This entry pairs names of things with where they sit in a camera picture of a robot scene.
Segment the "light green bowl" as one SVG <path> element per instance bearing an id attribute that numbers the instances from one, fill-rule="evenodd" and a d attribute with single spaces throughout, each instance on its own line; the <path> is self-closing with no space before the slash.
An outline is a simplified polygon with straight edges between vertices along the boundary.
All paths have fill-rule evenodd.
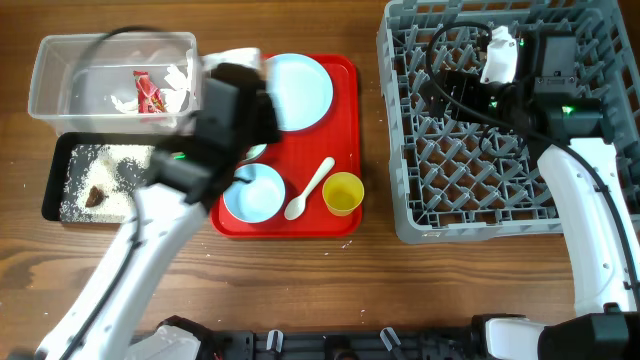
<path id="1" fill-rule="evenodd" d="M 246 153 L 244 162 L 251 162 L 257 160 L 266 150 L 266 144 L 259 144 L 252 146 Z"/>

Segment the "large light blue plate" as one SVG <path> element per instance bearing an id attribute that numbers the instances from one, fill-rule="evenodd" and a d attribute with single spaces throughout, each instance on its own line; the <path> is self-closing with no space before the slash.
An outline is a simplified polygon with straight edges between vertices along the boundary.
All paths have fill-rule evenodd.
<path id="1" fill-rule="evenodd" d="M 267 92 L 279 129 L 296 132 L 314 126 L 329 111 L 334 95 L 328 71 L 309 56 L 285 53 L 272 56 L 267 66 Z"/>

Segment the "small light blue plate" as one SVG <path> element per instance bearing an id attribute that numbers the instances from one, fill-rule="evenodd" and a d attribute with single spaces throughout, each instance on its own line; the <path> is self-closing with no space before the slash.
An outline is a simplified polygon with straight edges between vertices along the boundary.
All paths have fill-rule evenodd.
<path id="1" fill-rule="evenodd" d="M 274 217 L 284 204 L 285 183 L 272 167 L 251 163 L 236 169 L 223 203 L 237 220 L 257 224 Z"/>

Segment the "white napkin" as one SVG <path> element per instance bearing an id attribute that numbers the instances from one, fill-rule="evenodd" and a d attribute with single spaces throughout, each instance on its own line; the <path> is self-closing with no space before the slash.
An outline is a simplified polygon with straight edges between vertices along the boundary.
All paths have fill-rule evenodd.
<path id="1" fill-rule="evenodd" d="M 166 68 L 167 74 L 164 76 L 164 81 L 167 83 L 165 87 L 158 87 L 151 78 L 151 81 L 160 89 L 161 98 L 164 102 L 166 112 L 165 113 L 139 113 L 138 112 L 138 93 L 134 100 L 123 102 L 116 96 L 111 95 L 110 100 L 114 105 L 114 108 L 123 114 L 170 114 L 178 113 L 185 101 L 188 100 L 188 96 L 191 93 L 192 82 L 192 70 L 194 68 L 194 50 L 190 49 L 186 52 L 186 72 L 183 73 L 177 65 L 169 65 Z"/>

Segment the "white plastic spoon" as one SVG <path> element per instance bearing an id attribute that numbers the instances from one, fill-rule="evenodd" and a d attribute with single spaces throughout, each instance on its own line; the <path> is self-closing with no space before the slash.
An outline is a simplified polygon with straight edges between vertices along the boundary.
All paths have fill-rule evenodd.
<path id="1" fill-rule="evenodd" d="M 334 165 L 335 159 L 333 157 L 326 157 L 322 161 L 304 190 L 297 197 L 293 198 L 286 206 L 284 211 L 284 217 L 286 220 L 295 220 L 304 213 L 308 196 L 320 181 L 330 172 Z"/>

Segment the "yellow plastic cup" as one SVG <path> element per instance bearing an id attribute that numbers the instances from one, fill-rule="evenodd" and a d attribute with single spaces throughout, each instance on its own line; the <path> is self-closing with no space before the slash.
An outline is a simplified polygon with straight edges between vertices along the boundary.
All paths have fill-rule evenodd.
<path id="1" fill-rule="evenodd" d="M 364 199 L 365 189 L 360 178 L 349 172 L 337 172 L 323 184 L 322 196 L 329 210 L 335 216 L 350 215 Z"/>

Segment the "red snack wrapper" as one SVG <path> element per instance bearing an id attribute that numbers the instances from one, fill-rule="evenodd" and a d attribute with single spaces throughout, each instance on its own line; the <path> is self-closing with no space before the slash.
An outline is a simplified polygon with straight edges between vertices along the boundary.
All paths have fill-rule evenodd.
<path id="1" fill-rule="evenodd" d="M 151 81 L 149 73 L 134 71 L 134 82 L 138 93 L 139 113 L 165 113 L 160 89 Z"/>

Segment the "brown food scrap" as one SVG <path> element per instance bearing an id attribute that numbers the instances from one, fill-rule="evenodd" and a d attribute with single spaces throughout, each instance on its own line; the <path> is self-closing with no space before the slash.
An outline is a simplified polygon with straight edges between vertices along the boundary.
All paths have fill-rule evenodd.
<path id="1" fill-rule="evenodd" d="M 94 208 L 99 206 L 106 198 L 103 190 L 97 186 L 92 186 L 89 190 L 88 197 L 85 202 L 86 208 Z"/>

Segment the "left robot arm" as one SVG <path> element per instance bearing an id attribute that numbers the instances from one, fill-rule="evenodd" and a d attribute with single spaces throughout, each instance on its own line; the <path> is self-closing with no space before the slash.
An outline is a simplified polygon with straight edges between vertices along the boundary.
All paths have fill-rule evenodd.
<path id="1" fill-rule="evenodd" d="M 249 148 L 280 140 L 258 70 L 221 63 L 204 87 L 192 134 L 176 131 L 156 146 L 132 213 L 35 358 L 124 358 L 161 278 L 237 181 L 235 170 Z"/>

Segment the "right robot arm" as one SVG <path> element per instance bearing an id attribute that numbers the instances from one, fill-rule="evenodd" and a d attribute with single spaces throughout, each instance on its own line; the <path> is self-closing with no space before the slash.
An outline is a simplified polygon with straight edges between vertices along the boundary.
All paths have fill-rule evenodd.
<path id="1" fill-rule="evenodd" d="M 542 325 L 522 316 L 474 320 L 478 349 L 495 359 L 635 359 L 639 355 L 639 242 L 617 170 L 602 102 L 577 93 L 577 38 L 569 31 L 483 26 L 480 75 L 427 65 L 421 97 L 437 114 L 511 130 L 551 192 L 569 252 L 573 319 Z"/>

